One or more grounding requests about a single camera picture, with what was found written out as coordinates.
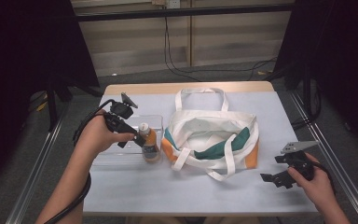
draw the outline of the beige wall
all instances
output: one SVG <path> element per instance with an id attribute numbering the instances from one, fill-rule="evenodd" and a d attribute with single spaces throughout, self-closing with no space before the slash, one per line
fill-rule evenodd
<path id="1" fill-rule="evenodd" d="M 159 9 L 151 0 L 98 1 L 103 6 L 96 6 L 96 2 L 73 0 L 75 12 Z M 290 2 L 188 0 L 181 1 L 181 7 Z M 177 67 L 267 60 L 278 55 L 289 16 L 290 12 L 271 12 L 168 18 L 172 60 Z M 80 27 L 98 76 L 166 68 L 163 18 L 90 21 L 81 22 Z"/>

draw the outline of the bag handle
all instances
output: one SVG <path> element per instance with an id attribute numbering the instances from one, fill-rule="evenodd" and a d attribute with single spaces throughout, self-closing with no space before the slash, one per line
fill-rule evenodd
<path id="1" fill-rule="evenodd" d="M 191 93 L 206 93 L 206 92 L 219 92 L 223 97 L 222 111 L 228 111 L 228 99 L 226 93 L 218 88 L 191 88 L 191 89 L 182 89 L 176 93 L 175 96 L 175 105 L 176 111 L 182 110 L 182 96 L 185 94 Z"/>
<path id="2" fill-rule="evenodd" d="M 205 168 L 205 172 L 215 180 L 223 181 L 235 174 L 235 161 L 234 161 L 234 155 L 232 153 L 232 147 L 231 147 L 231 143 L 235 137 L 236 134 L 232 134 L 225 143 L 225 159 L 227 165 L 227 174 L 221 175 L 216 171 L 214 171 L 213 169 Z M 175 164 L 172 166 L 172 169 L 175 171 L 180 171 L 183 165 L 186 163 L 186 159 L 188 155 L 190 155 L 190 152 L 191 152 L 190 148 L 184 147 L 180 152 L 179 157 L 176 160 Z"/>

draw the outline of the human hand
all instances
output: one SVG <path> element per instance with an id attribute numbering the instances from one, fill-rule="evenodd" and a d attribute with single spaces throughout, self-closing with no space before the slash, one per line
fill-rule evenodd
<path id="1" fill-rule="evenodd" d="M 97 116 L 89 121 L 76 144 L 76 149 L 86 150 L 93 158 L 116 142 L 127 142 L 134 138 L 133 133 L 110 132 L 105 124 L 104 112 L 98 111 Z"/>
<path id="2" fill-rule="evenodd" d="M 308 153 L 306 154 L 311 161 L 318 162 L 316 158 Z M 326 206 L 336 204 L 337 200 L 327 173 L 316 166 L 314 166 L 313 169 L 314 177 L 311 181 L 304 178 L 304 176 L 302 176 L 302 174 L 293 167 L 289 167 L 287 172 L 297 182 L 297 184 L 304 189 L 305 193 L 315 204 L 316 208 L 321 211 Z"/>

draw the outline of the human arm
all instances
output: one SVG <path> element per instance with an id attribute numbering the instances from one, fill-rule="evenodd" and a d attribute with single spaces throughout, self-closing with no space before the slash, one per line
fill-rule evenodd
<path id="1" fill-rule="evenodd" d="M 132 140 L 133 133 L 111 133 L 104 123 L 103 116 L 96 116 L 85 127 L 68 164 L 40 213 L 36 223 L 45 223 L 70 204 L 86 184 L 90 167 L 97 155 L 115 142 Z M 59 223 L 81 223 L 83 203 L 65 216 Z"/>
<path id="2" fill-rule="evenodd" d="M 307 157 L 311 161 L 318 162 L 316 158 L 308 153 Z M 326 224 L 350 223 L 337 202 L 330 179 L 325 171 L 314 167 L 315 176 L 311 181 L 304 178 L 304 176 L 293 167 L 289 167 L 287 171 L 297 184 L 304 189 L 307 196 L 315 204 L 316 209 L 318 209 L 324 217 Z"/>

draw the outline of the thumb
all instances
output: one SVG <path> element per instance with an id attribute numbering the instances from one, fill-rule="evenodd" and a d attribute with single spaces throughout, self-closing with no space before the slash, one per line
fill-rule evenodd
<path id="1" fill-rule="evenodd" d="M 133 133 L 113 133 L 112 141 L 113 142 L 128 142 L 134 138 Z"/>
<path id="2" fill-rule="evenodd" d="M 301 187 L 306 187 L 309 184 L 309 181 L 304 178 L 304 176 L 299 173 L 295 168 L 289 167 L 287 169 L 287 173 L 297 182 L 297 184 Z"/>

